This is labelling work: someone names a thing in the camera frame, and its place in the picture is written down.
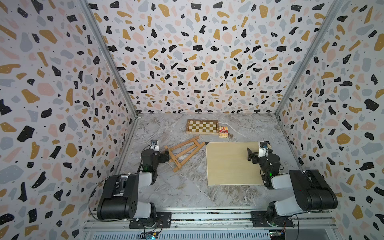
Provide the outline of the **wooden easel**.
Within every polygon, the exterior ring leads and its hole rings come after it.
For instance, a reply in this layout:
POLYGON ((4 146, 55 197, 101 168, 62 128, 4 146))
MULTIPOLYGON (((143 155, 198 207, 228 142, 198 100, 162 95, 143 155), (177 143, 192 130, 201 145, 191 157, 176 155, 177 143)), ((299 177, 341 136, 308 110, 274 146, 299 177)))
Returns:
POLYGON ((175 164, 173 172, 177 172, 204 146, 205 143, 199 143, 200 137, 193 137, 183 143, 180 143, 173 147, 165 146, 165 150, 168 151, 171 161, 175 164))

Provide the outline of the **light wooden board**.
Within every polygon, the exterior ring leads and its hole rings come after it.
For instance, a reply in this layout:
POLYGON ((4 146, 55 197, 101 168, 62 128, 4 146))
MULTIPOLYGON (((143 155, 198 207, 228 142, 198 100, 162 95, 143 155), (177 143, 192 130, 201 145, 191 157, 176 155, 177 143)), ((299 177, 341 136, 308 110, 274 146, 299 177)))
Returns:
POLYGON ((263 185, 259 164, 248 161, 259 142, 207 142, 208 186, 263 185))

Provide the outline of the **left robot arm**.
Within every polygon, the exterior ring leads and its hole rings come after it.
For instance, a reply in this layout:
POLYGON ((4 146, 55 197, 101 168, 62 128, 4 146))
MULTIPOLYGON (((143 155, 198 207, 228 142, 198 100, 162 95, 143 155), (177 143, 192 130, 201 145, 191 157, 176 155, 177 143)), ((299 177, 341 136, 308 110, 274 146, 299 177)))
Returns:
POLYGON ((96 219, 102 222, 139 220, 153 224, 157 220, 153 203, 140 202, 139 189, 153 185, 158 177, 157 168, 170 160, 169 152, 160 152, 157 140, 152 140, 141 152, 136 173, 107 177, 103 193, 96 208, 96 219))

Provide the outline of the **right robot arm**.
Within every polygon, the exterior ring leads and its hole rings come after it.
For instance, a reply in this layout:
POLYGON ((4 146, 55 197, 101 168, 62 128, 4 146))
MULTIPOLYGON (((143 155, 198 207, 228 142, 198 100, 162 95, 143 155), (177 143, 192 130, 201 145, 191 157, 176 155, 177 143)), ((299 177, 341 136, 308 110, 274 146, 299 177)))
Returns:
POLYGON ((318 170, 290 170, 282 174, 280 157, 266 143, 257 152, 248 148, 247 160, 259 165, 260 176, 267 189, 291 189, 294 193, 291 197, 268 205, 262 217, 268 225, 277 227, 298 214, 337 208, 337 196, 318 170))

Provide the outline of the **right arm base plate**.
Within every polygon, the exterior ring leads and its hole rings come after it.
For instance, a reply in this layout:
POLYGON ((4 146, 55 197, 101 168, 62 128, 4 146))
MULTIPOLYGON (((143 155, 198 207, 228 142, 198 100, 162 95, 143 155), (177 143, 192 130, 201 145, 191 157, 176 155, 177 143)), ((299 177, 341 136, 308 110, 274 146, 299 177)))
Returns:
POLYGON ((290 228, 295 226, 290 217, 278 216, 267 211, 252 211, 251 222, 254 228, 290 228))

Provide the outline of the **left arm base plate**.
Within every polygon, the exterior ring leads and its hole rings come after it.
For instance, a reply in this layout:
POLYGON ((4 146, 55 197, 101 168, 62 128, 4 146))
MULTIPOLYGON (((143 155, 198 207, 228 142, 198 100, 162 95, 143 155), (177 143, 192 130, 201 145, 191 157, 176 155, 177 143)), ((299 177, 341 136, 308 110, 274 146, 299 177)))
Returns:
POLYGON ((171 220, 171 212, 156 212, 151 214, 149 218, 131 220, 129 229, 169 229, 171 220))

